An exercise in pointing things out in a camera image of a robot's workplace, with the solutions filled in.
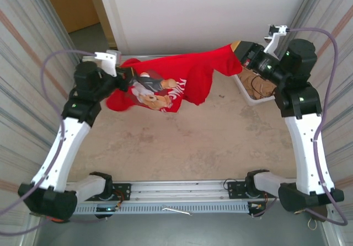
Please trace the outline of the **red t-shirt with bear print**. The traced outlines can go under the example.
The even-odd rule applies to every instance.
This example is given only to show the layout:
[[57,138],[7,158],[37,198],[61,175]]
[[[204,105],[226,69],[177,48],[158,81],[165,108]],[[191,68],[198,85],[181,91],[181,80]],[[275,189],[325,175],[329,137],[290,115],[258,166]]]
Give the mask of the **red t-shirt with bear print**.
[[113,111],[132,106],[175,113],[183,100],[202,104],[209,95],[215,71],[229,77],[239,74],[242,66],[231,45],[219,49],[154,60],[131,58],[121,67],[132,73],[126,92],[116,90],[106,100]]

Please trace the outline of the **tan crumpled cloth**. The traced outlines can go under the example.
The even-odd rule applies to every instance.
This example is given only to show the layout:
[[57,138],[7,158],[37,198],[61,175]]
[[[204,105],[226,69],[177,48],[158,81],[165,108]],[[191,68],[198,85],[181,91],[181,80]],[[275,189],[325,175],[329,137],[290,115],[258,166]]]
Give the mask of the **tan crumpled cloth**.
[[238,77],[246,92],[252,99],[259,100],[274,95],[275,85],[270,81],[262,79],[254,72],[243,69]]

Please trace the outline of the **white plastic mesh basket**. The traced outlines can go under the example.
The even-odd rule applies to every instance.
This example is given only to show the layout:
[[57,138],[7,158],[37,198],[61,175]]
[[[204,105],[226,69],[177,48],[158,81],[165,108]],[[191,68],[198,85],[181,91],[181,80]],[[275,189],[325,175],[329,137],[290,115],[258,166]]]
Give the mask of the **white plastic mesh basket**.
[[243,99],[245,100],[245,102],[249,105],[249,106],[255,106],[258,104],[262,104],[268,101],[273,101],[275,99],[274,95],[268,97],[268,98],[264,98],[264,99],[259,99],[259,100],[254,100],[252,99],[248,93],[246,92],[244,86],[242,85],[242,83],[240,82],[240,79],[238,77],[238,74],[233,76],[233,79],[235,81],[236,86],[238,87],[241,96],[243,97]]

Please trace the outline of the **brown wooden door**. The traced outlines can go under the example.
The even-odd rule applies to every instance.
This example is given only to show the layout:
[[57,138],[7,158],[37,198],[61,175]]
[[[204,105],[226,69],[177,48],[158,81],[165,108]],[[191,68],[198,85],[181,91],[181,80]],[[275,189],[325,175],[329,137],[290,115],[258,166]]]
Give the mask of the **brown wooden door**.
[[99,23],[92,0],[50,0],[68,33]]

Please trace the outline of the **small controller board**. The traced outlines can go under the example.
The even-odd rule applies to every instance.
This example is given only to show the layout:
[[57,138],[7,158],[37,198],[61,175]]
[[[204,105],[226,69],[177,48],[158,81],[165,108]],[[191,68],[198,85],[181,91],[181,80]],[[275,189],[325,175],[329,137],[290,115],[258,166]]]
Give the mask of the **small controller board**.
[[248,203],[249,215],[252,218],[261,217],[264,214],[266,207],[267,207],[267,204],[265,202],[249,202]]
[[114,213],[118,212],[119,210],[119,206],[97,207],[94,215],[97,219],[106,219],[111,217]]

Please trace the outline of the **silver hex key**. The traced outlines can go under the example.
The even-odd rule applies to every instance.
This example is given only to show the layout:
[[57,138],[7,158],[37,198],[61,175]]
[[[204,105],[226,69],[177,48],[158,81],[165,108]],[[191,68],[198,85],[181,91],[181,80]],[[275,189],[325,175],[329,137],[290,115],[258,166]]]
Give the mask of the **silver hex key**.
[[175,212],[175,213],[182,213],[188,216],[192,216],[192,212],[190,211],[185,211],[185,210],[181,210],[175,207],[169,207],[169,206],[162,206],[162,211],[170,211],[170,212]]

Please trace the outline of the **large dark brown cloth pouch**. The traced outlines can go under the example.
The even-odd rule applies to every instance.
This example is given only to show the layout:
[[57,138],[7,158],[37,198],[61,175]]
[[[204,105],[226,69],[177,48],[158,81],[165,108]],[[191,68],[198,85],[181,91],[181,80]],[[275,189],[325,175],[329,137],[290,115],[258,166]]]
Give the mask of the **large dark brown cloth pouch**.
[[328,210],[326,206],[310,208],[310,212],[306,212],[310,216],[307,226],[311,231],[315,231],[317,229],[318,222],[325,222],[324,218],[327,218],[328,216]]

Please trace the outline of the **white door frame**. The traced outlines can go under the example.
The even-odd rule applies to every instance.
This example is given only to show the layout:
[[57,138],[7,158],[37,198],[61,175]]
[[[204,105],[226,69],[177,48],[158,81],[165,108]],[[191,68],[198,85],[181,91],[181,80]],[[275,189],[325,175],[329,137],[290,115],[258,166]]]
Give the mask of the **white door frame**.
[[92,0],[99,17],[109,47],[115,47],[123,55],[129,55],[130,49],[123,30],[116,0]]

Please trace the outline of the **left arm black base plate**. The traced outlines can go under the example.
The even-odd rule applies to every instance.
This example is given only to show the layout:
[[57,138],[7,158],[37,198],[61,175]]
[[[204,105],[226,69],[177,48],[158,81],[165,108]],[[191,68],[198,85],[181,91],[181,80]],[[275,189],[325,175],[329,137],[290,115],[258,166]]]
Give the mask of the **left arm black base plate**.
[[113,183],[111,201],[129,201],[131,196],[130,183]]

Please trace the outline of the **aluminium mounting rail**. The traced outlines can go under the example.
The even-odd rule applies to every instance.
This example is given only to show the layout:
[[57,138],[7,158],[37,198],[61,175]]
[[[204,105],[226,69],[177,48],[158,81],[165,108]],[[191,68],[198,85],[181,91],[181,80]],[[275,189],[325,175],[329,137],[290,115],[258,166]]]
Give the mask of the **aluminium mounting rail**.
[[130,184],[129,202],[216,202],[230,200],[229,194],[239,201],[264,201],[259,195],[251,197],[244,190],[237,194],[228,191],[228,183],[234,182],[236,187],[243,180],[186,180],[186,181],[114,181],[114,184]]

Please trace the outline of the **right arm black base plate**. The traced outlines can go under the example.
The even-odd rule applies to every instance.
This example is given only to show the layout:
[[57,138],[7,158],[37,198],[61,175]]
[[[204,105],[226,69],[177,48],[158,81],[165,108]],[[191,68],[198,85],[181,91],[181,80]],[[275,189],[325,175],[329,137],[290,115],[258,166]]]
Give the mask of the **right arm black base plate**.
[[265,199],[264,192],[250,194],[245,181],[226,181],[223,186],[228,192],[229,199]]

